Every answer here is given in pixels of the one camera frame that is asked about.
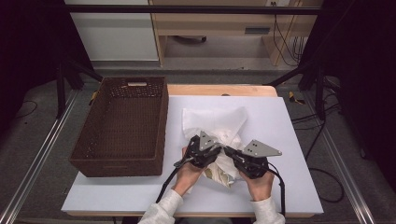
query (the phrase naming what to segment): white tabletop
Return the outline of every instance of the white tabletop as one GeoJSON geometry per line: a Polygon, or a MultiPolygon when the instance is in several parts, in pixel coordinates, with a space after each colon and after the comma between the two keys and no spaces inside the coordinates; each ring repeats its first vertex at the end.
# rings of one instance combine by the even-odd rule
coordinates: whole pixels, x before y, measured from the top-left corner
{"type": "MultiPolygon", "coordinates": [[[[286,213],[289,217],[310,217],[323,213],[314,183],[304,161],[287,108],[280,97],[258,96],[170,96],[166,123],[163,174],[160,176],[85,177],[78,173],[62,211],[73,216],[143,215],[154,203],[163,182],[181,158],[188,144],[182,133],[182,109],[247,109],[247,121],[239,132],[247,145],[252,139],[279,149],[283,155],[270,157],[286,185],[286,213]]],[[[169,184],[173,186],[176,178],[169,184]]],[[[272,196],[280,211],[280,187],[274,182],[272,196]]],[[[176,216],[253,216],[250,196],[243,180],[230,189],[207,178],[200,178],[176,216]]]]}

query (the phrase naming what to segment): white cloth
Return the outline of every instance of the white cloth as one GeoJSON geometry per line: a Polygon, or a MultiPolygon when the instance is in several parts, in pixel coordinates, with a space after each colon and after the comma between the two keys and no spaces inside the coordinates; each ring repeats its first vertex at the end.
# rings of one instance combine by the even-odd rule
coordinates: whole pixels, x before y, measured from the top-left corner
{"type": "MultiPolygon", "coordinates": [[[[206,110],[183,109],[183,133],[187,140],[201,131],[217,138],[219,143],[235,149],[242,149],[239,130],[248,119],[248,112],[244,107],[237,108],[210,108],[206,110]]],[[[215,162],[207,166],[204,176],[230,187],[235,179],[241,178],[233,165],[233,159],[220,152],[215,162]]]]}

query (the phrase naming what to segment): wicker basket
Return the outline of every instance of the wicker basket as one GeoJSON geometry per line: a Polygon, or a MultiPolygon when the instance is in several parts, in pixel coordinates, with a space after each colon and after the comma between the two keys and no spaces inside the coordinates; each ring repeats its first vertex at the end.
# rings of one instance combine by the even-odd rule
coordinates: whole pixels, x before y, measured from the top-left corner
{"type": "Polygon", "coordinates": [[[168,101],[164,77],[104,78],[70,162],[89,177],[161,175],[168,101]]]}

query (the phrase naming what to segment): gray floor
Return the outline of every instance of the gray floor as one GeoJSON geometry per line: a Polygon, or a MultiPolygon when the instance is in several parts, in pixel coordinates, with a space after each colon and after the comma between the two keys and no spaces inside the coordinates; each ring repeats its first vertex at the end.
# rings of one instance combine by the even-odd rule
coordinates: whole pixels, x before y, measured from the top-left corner
{"type": "MultiPolygon", "coordinates": [[[[263,49],[259,38],[209,37],[204,44],[170,39],[168,44],[165,60],[168,64],[165,64],[163,68],[145,65],[137,66],[134,70],[127,67],[117,70],[114,67],[102,67],[97,71],[103,76],[117,77],[164,75],[168,77],[169,83],[262,84],[282,76],[291,69],[286,65],[276,68],[269,65],[268,56],[264,51],[257,50],[263,49]],[[245,45],[246,48],[232,48],[236,42],[238,45],[245,45]]],[[[110,217],[70,217],[60,211],[67,189],[70,188],[77,174],[77,170],[68,163],[67,158],[89,110],[88,102],[93,91],[98,87],[98,84],[91,79],[85,77],[84,79],[87,84],[83,91],[78,92],[76,105],[21,207],[17,217],[20,223],[62,223],[66,220],[72,220],[72,223],[78,223],[78,220],[111,223],[110,217]]],[[[298,79],[299,77],[296,77],[277,88],[279,96],[285,98],[285,104],[292,119],[312,113],[308,105],[289,101],[290,91],[295,93],[297,99],[303,99],[304,95],[313,96],[312,91],[305,92],[304,95],[298,92],[296,88],[298,79]]],[[[2,186],[0,188],[0,208],[2,209],[7,206],[22,182],[30,164],[35,159],[35,154],[55,121],[56,91],[54,82],[31,89],[25,98],[35,101],[37,109],[26,117],[14,119],[12,128],[0,139],[0,168],[3,171],[0,179],[2,186]]],[[[335,97],[329,97],[326,106],[336,103],[335,97]]],[[[26,114],[33,108],[34,105],[26,103],[19,113],[26,114]]],[[[307,128],[307,130],[296,130],[303,153],[306,153],[318,133],[319,128],[311,128],[316,125],[314,120],[295,125],[296,129],[307,128]]],[[[395,193],[381,175],[375,162],[361,158],[359,146],[349,130],[345,118],[338,111],[334,111],[327,117],[326,127],[331,133],[332,140],[341,151],[375,222],[396,223],[395,193]]],[[[337,176],[326,147],[323,138],[320,137],[307,164],[309,167],[320,168],[337,176]]],[[[340,189],[332,179],[317,172],[313,172],[312,176],[322,197],[335,199],[339,196],[340,189]]],[[[322,206],[324,209],[322,215],[308,219],[288,218],[287,223],[360,223],[347,195],[340,203],[322,201],[322,206]]]]}

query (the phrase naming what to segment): wooden cabinet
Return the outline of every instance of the wooden cabinet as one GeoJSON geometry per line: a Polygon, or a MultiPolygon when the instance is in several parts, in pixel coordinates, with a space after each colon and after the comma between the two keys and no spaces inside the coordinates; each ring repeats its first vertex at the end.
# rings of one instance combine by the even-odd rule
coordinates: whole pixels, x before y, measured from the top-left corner
{"type": "MultiPolygon", "coordinates": [[[[246,6],[265,7],[267,0],[149,0],[158,6],[246,6]]],[[[290,0],[289,7],[317,7],[322,0],[290,0]]],[[[280,52],[285,49],[280,33],[291,36],[309,36],[316,16],[276,16],[280,32],[275,32],[274,15],[229,15],[229,14],[152,14],[154,34],[160,63],[163,63],[166,37],[169,35],[260,35],[271,62],[277,65],[280,52]]]]}
{"type": "MultiPolygon", "coordinates": [[[[147,5],[146,0],[65,0],[68,5],[147,5]]],[[[105,62],[157,61],[148,13],[71,13],[90,59],[105,62]]]]}

